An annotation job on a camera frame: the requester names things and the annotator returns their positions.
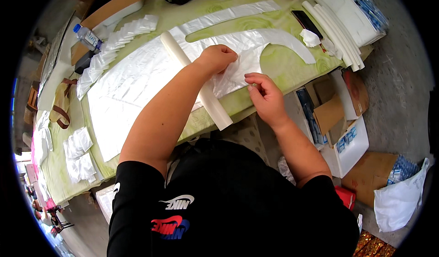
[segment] brown strap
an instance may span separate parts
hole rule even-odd
[[[69,118],[69,116],[67,115],[67,113],[66,113],[65,111],[63,111],[63,109],[60,108],[59,106],[53,106],[53,110],[56,111],[56,112],[58,112],[59,114],[61,114],[61,116],[63,116],[63,117],[67,120],[67,122],[68,122],[68,124],[64,124],[64,123],[61,121],[61,119],[58,119],[58,120],[57,120],[58,125],[59,125],[62,129],[66,129],[66,128],[68,128],[69,125],[70,125],[70,118]]]
[[[70,80],[70,79],[64,78],[64,79],[62,80],[61,83],[68,84],[67,89],[64,90],[64,96],[66,96],[66,95],[69,93],[69,89],[70,89],[70,87],[71,87],[72,85],[76,85],[77,82],[78,82],[78,79]]]

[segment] phone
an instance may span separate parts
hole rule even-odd
[[[304,29],[314,32],[320,40],[323,39],[323,35],[304,11],[291,11],[291,13],[296,17],[297,21],[299,21]]]

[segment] bottle cap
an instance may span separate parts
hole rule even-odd
[[[80,24],[76,24],[76,26],[73,28],[73,32],[78,32],[78,30],[81,28]]]

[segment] white cardboard tube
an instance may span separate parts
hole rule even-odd
[[[315,0],[317,3],[320,4],[320,6],[323,8],[323,10],[329,15],[329,17],[332,18],[332,20],[337,24],[337,26],[342,30],[342,32],[344,33],[344,35],[346,35],[346,37],[348,38],[348,40],[351,42],[352,46],[354,46],[356,48],[357,53],[360,55],[361,51],[359,50],[357,44],[355,43],[354,38],[352,38],[352,35],[350,34],[350,32],[348,31],[348,29],[345,27],[345,25],[342,23],[342,21],[340,21],[340,19],[337,17],[337,15],[335,15],[335,13],[331,10],[330,7],[328,7],[328,5],[323,2],[323,0]]]
[[[343,61],[346,67],[352,65],[353,62],[349,57],[348,51],[342,45],[342,41],[338,38],[337,34],[332,30],[329,24],[327,24],[323,17],[321,17],[321,15],[311,6],[310,2],[304,1],[302,6],[314,17],[317,22],[319,22],[319,25],[323,28],[323,30],[325,30],[326,34],[329,36],[329,39],[331,39],[332,43],[334,43],[337,49],[340,49],[343,52]]]
[[[314,9],[318,10],[319,13],[321,15],[323,15],[323,17],[325,18],[326,22],[329,23],[330,26],[333,26],[336,30],[336,32],[340,35],[343,43],[348,47],[350,53],[351,53],[351,58],[355,59],[355,62],[357,64],[357,66],[359,66],[359,68],[361,69],[361,65],[363,63],[363,61],[361,60],[361,57],[359,56],[361,53],[358,53],[358,47],[355,45],[352,45],[352,43],[349,41],[348,36],[346,34],[343,33],[342,29],[337,25],[337,23],[334,21],[334,19],[332,19],[329,16],[329,13],[325,10],[325,8],[323,8],[321,5],[316,4],[314,6]]]
[[[169,55],[176,61],[180,62],[183,67],[191,63],[188,56],[181,49],[180,45],[169,32],[164,32],[160,35],[160,40],[168,51]],[[222,107],[218,99],[213,95],[210,87],[205,83],[198,94],[201,104],[209,113],[212,120],[215,122],[219,130],[227,128],[233,124],[232,119]]]
[[[349,58],[352,61],[352,66],[351,66],[352,71],[356,72],[358,70],[358,65],[360,64],[361,61],[358,60],[357,58],[359,57],[358,54],[357,53],[354,54],[354,50],[351,48],[350,43],[348,43],[348,40],[346,39],[340,28],[332,21],[330,17],[327,16],[327,14],[322,10],[322,7],[319,4],[316,4],[314,6],[314,9],[316,12],[320,14],[321,18],[323,18],[325,22],[331,27],[331,29],[337,34],[338,39],[341,41],[341,44],[345,47],[346,51],[348,52]]]

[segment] table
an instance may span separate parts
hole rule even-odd
[[[118,57],[110,64],[110,68],[115,66],[123,58],[142,46],[145,42],[159,36],[162,32],[169,30],[177,25],[184,24],[190,20],[200,16],[247,3],[255,3],[262,0],[193,0],[185,5],[178,6],[169,4],[164,0],[145,0],[145,5],[137,12],[125,17],[118,24],[115,31],[119,30],[127,22],[140,19],[145,14],[154,14],[160,17],[157,30],[155,32],[139,35],[124,48],[118,52]],[[267,12],[253,16],[242,17],[239,19],[229,20],[209,28],[205,28],[198,32],[194,32],[186,37],[187,41],[196,41],[199,39],[222,35],[226,33],[238,32],[243,30],[258,28],[277,28],[283,29],[296,38],[301,39],[299,33],[302,27],[295,17],[291,14],[292,10],[303,10],[302,2],[305,0],[274,0],[282,7],[281,11]],[[306,0],[311,4],[315,4],[313,0]],[[325,33],[319,24],[310,16],[316,27]],[[371,46],[363,47],[363,60],[372,51]],[[310,48],[311,53],[316,59],[316,64],[305,64],[303,60],[292,50],[278,45],[268,45],[262,52],[260,58],[261,69],[263,73],[269,75],[279,86],[284,94],[306,84],[307,82],[324,75],[338,66],[343,66],[343,62],[335,57],[331,57],[322,52],[321,47],[316,46]],[[70,99],[71,106],[68,114],[72,119],[69,128],[62,130],[57,124],[51,123],[49,129],[52,134],[53,151],[41,164],[41,169],[46,178],[47,187],[55,203],[69,200],[74,196],[98,186],[99,181],[88,183],[81,180],[79,183],[72,183],[65,165],[65,155],[62,142],[66,140],[74,130],[88,127],[92,141],[95,143],[91,147],[91,154],[94,157],[97,167],[101,171],[104,178],[112,178],[115,176],[116,167],[118,165],[119,155],[104,162],[99,145],[96,144],[96,137],[91,122],[90,109],[88,99],[85,96],[79,101],[74,91]],[[220,99],[222,106],[231,116],[233,122],[238,122],[255,112],[247,89],[240,89]],[[178,143],[192,139],[199,134],[215,130],[216,126],[206,112],[201,107],[190,114],[188,122],[178,140]]]

